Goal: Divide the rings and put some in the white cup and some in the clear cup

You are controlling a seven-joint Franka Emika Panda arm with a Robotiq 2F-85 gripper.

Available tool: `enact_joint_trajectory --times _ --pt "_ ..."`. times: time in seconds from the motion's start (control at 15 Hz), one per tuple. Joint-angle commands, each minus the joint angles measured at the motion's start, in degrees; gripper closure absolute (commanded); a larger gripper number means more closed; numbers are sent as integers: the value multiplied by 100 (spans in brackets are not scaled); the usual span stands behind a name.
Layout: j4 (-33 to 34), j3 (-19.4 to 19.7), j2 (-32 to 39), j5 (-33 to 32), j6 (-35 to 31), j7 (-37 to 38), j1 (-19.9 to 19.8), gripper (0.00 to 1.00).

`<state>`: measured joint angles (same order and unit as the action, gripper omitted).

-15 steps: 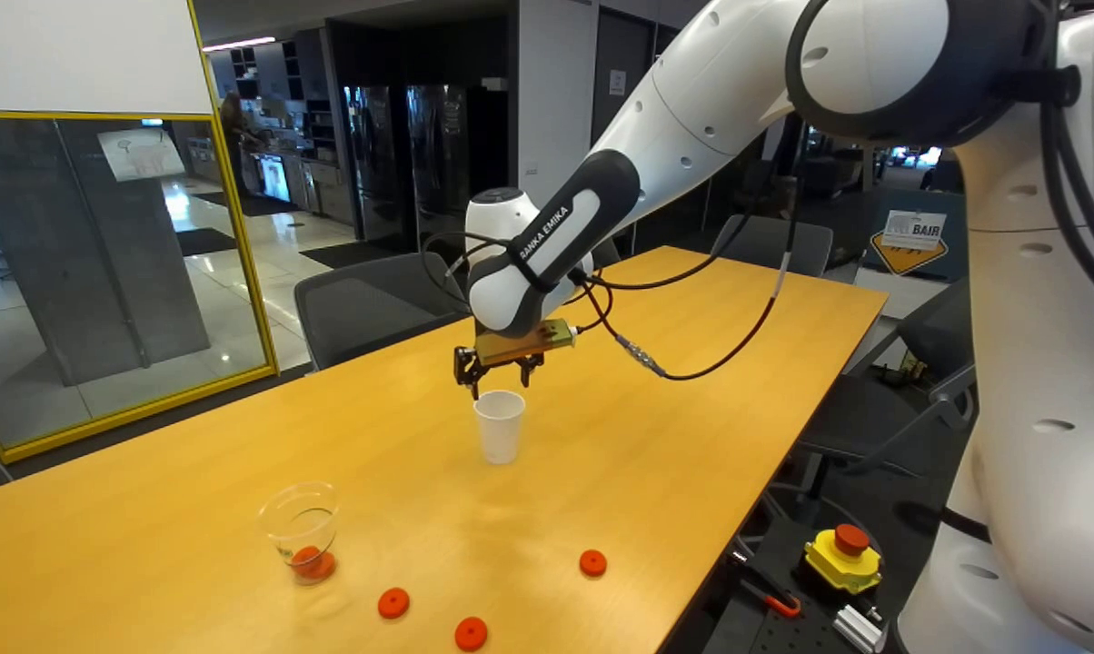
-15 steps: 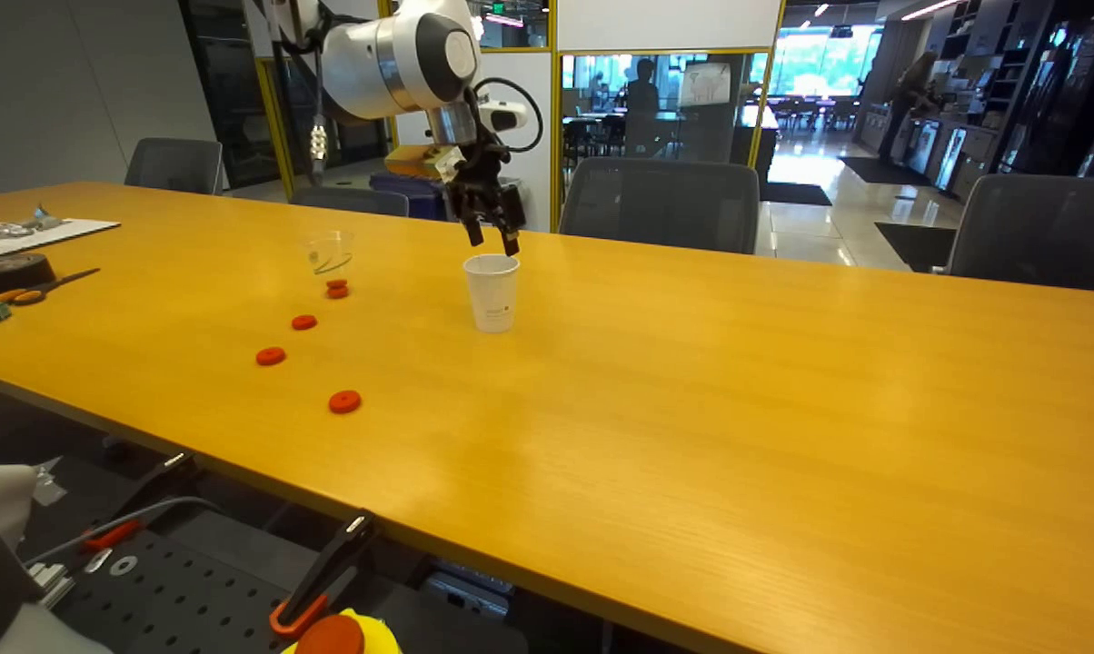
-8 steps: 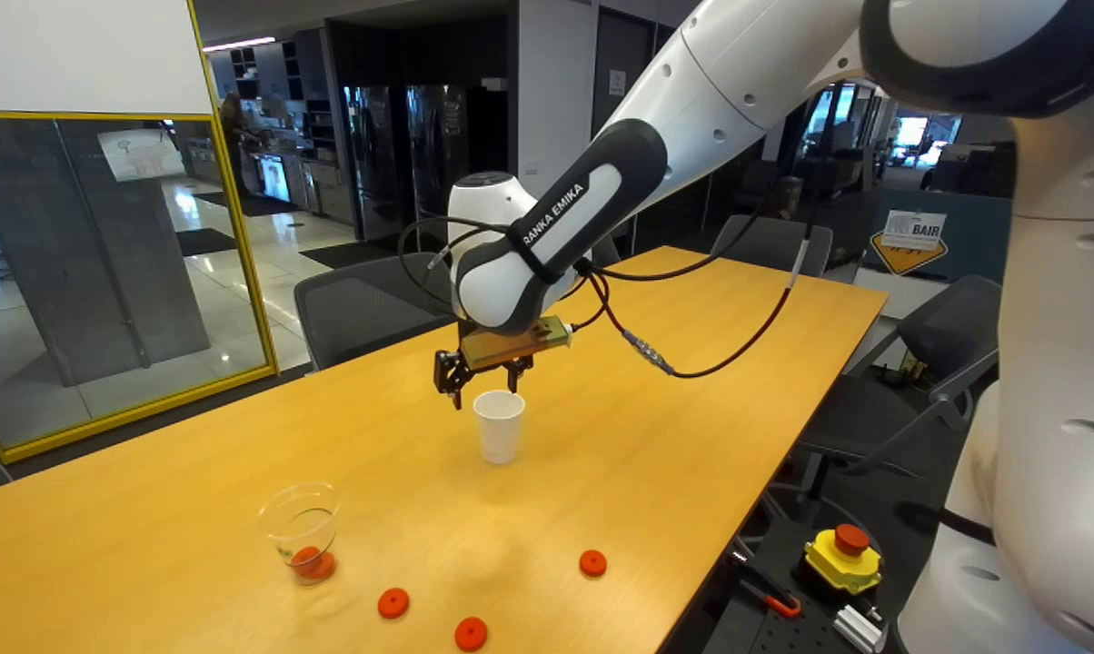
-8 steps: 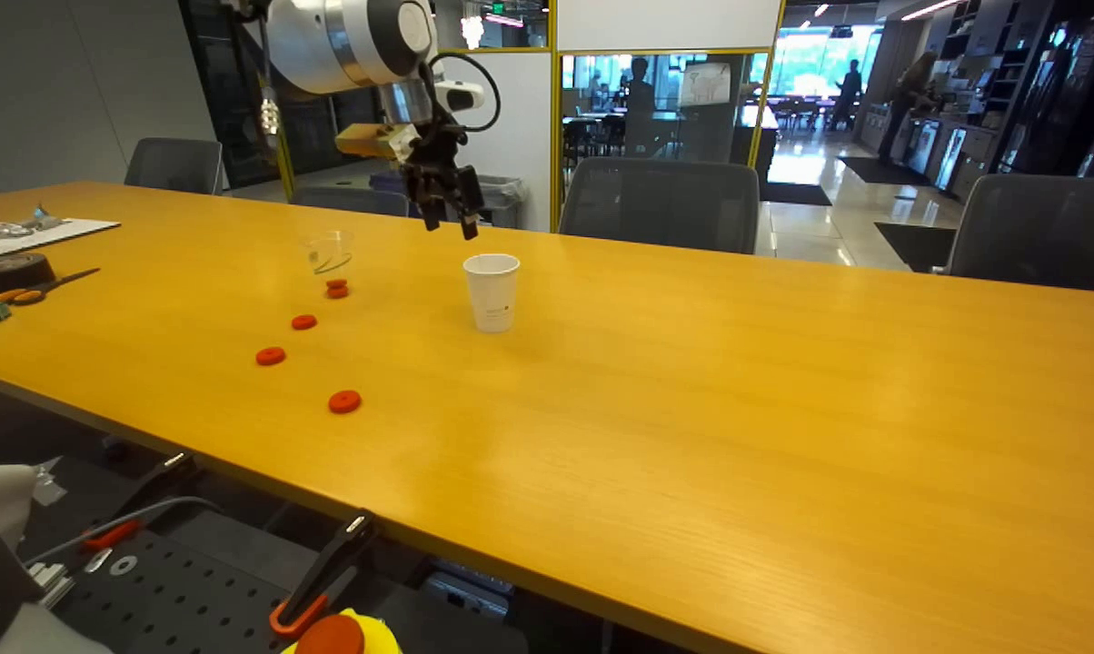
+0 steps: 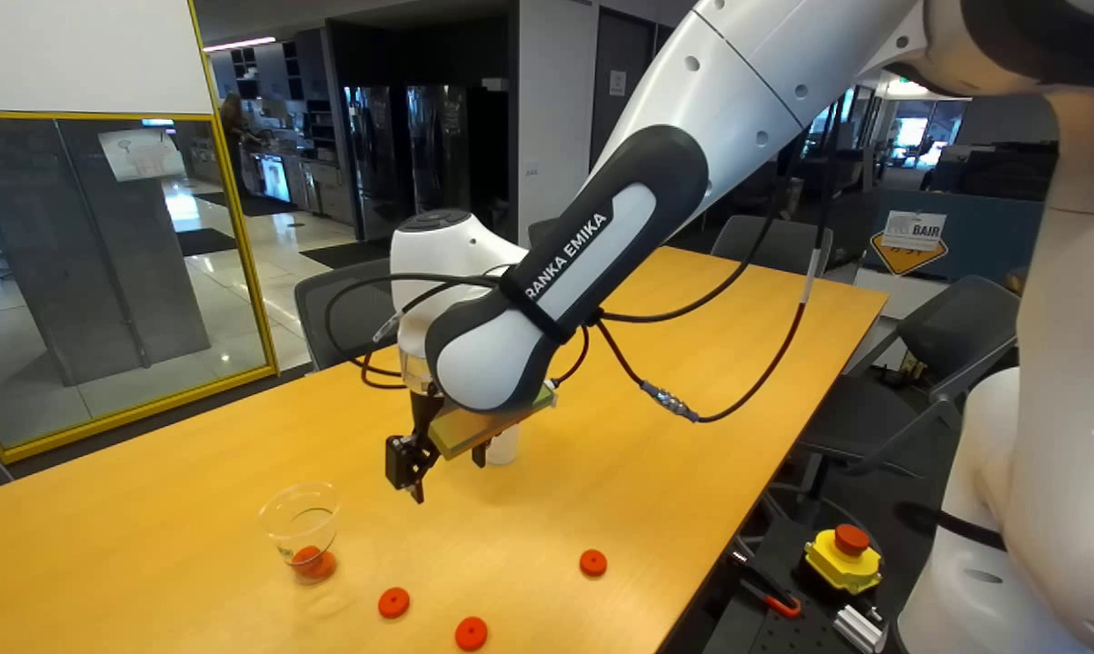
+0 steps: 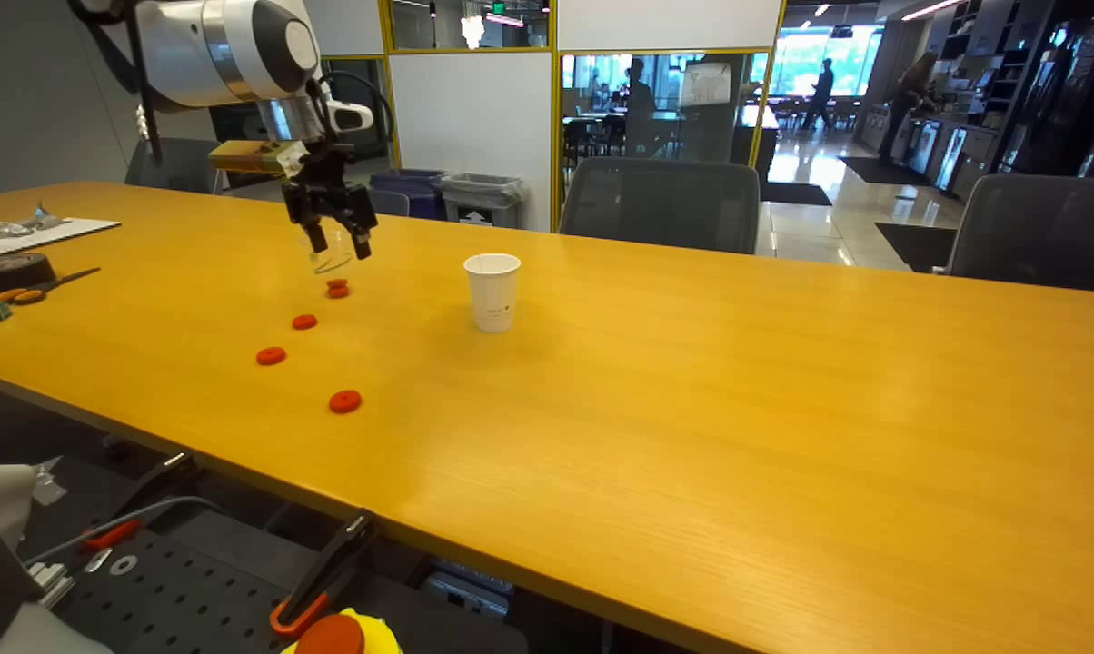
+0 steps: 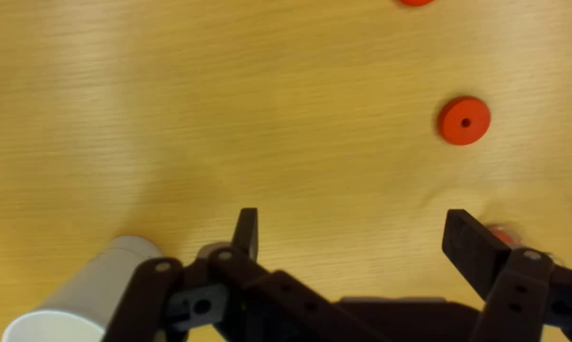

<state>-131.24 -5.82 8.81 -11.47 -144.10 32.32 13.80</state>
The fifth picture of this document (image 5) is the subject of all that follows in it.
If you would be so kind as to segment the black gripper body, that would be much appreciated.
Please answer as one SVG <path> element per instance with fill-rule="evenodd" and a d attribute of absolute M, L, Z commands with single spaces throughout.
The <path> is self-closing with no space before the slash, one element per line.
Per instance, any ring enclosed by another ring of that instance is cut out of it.
<path fill-rule="evenodd" d="M 434 417 L 445 412 L 445 397 L 412 397 L 412 431 L 387 441 L 387 479 L 394 488 L 420 488 L 427 474 L 436 465 L 440 451 L 434 445 Z"/>

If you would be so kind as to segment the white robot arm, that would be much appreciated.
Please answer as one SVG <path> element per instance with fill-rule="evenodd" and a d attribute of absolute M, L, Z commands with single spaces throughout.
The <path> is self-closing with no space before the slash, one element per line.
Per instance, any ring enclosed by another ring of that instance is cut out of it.
<path fill-rule="evenodd" d="M 403 380 L 526 408 L 547 363 L 654 247 L 803 133 L 835 90 L 898 66 L 949 96 L 1041 96 L 1057 162 L 1017 308 L 1017 408 L 961 441 L 949 495 L 992 518 L 1012 591 L 975 603 L 943 537 L 912 643 L 1094 649 L 1094 0 L 698 0 L 650 61 L 578 198 L 485 296 L 399 323 Z"/>

